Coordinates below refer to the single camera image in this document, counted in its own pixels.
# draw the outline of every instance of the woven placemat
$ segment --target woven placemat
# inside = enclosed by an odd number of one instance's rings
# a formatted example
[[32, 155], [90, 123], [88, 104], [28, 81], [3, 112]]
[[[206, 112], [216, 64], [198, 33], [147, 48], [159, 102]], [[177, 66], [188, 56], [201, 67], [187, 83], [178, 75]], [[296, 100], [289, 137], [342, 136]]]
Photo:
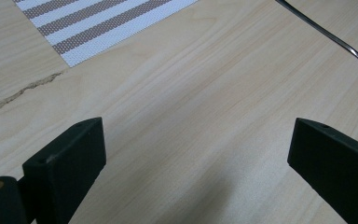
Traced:
[[197, 0], [13, 0], [70, 67]]

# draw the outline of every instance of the spoon bowl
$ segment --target spoon bowl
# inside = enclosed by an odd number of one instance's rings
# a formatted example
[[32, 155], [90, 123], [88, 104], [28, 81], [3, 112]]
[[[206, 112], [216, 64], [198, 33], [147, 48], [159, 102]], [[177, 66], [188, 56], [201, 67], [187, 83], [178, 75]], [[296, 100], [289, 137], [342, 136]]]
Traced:
[[349, 44], [345, 43], [340, 38], [336, 37], [335, 35], [328, 32], [326, 29], [324, 29], [321, 25], [316, 23], [315, 21], [308, 18], [306, 15], [304, 15], [302, 12], [298, 11], [295, 7], [292, 7], [289, 3], [287, 3], [285, 0], [276, 0], [279, 4], [289, 9], [291, 12], [293, 12], [295, 15], [297, 15], [301, 20], [305, 21], [309, 25], [311, 25], [313, 28], [324, 34], [325, 36], [329, 37], [331, 40], [339, 44], [342, 48], [349, 51], [351, 54], [353, 54], [358, 59], [358, 51], [351, 47]]

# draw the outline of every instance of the white stripe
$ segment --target white stripe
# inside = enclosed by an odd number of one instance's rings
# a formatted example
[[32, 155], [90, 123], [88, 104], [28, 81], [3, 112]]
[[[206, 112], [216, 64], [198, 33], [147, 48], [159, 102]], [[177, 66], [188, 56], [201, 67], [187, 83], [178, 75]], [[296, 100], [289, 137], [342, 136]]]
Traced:
[[118, 4], [114, 7], [110, 7], [105, 11], [102, 11], [102, 12], [95, 14], [91, 17], [88, 17], [83, 21], [79, 21], [75, 24], [65, 27], [62, 30], [57, 31], [51, 35], [47, 35], [47, 36], [45, 36], [45, 38], [48, 40], [48, 42], [51, 45], [56, 45], [71, 36], [77, 35], [77, 34], [83, 32], [95, 25], [98, 25], [98, 24], [100, 24], [104, 21], [107, 21], [109, 19], [112, 19], [115, 16], [117, 16], [123, 12], [126, 12], [126, 11], [132, 9], [133, 7], [137, 7], [145, 2], [147, 2], [147, 0], [125, 1], [125, 2]]
[[100, 35], [91, 41], [72, 49], [61, 56], [68, 63], [69, 66], [73, 67], [78, 63], [81, 63], [97, 53], [102, 52], [126, 39], [144, 28], [161, 21], [180, 9], [187, 7], [197, 0], [172, 0], [160, 7], [157, 7], [142, 16], [139, 16], [132, 21], [128, 21], [116, 29], [113, 29], [103, 35]]
[[39, 5], [45, 4], [46, 2], [50, 2], [50, 1], [51, 0], [25, 0], [16, 4], [22, 11], [25, 11], [27, 9], [37, 7]]
[[48, 24], [49, 22], [56, 21], [62, 17], [65, 17], [69, 14], [72, 14], [74, 12], [77, 12], [78, 10], [81, 10], [85, 7], [92, 6], [94, 4], [97, 4], [103, 0], [79, 0], [74, 3], [71, 3], [69, 5], [66, 5], [64, 7], [59, 7], [55, 10], [52, 10], [48, 13], [45, 13], [43, 15], [40, 15], [38, 17], [35, 17], [31, 19], [32, 23], [36, 27], [40, 27], [43, 25]]

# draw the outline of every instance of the light wood tabletop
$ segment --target light wood tabletop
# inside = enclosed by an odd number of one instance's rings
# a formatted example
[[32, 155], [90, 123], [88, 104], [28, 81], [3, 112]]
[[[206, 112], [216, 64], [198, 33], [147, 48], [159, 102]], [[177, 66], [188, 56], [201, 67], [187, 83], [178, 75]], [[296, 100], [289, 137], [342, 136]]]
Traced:
[[[358, 50], [358, 1], [289, 2]], [[94, 117], [71, 223], [345, 223], [286, 160], [296, 118], [358, 141], [358, 60], [273, 0], [199, 0], [72, 68], [0, 0], [0, 175]]]

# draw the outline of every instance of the utensil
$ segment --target utensil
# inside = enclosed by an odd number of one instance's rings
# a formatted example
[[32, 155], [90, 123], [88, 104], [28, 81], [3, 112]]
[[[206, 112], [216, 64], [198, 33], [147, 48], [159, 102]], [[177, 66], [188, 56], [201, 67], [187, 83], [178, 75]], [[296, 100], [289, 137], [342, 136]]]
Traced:
[[342, 48], [346, 49], [347, 51], [349, 51], [351, 54], [353, 54], [357, 59], [358, 59], [358, 51], [356, 49], [354, 49], [353, 47], [351, 47], [349, 44], [345, 43], [343, 40], [339, 39], [338, 37], [336, 37], [335, 35], [331, 34], [330, 32], [328, 32], [327, 30], [325, 30], [321, 25], [319, 25], [318, 23], [316, 23], [315, 21], [311, 20], [310, 18], [308, 18], [306, 15], [304, 15], [303, 13], [301, 13], [300, 11], [298, 11], [296, 8], [292, 7], [289, 3], [287, 3], [284, 0], [276, 0], [279, 4], [281, 4], [282, 6], [286, 7], [287, 9], [289, 9], [290, 11], [292, 11], [295, 15], [297, 15], [301, 20], [305, 21], [306, 23], [308, 23], [309, 25], [311, 25], [313, 28], [315, 28], [316, 30], [318, 30], [319, 32], [321, 32], [322, 34], [324, 34], [325, 36], [329, 37], [330, 39], [332, 39], [334, 42], [336, 42], [337, 44], [339, 44]]

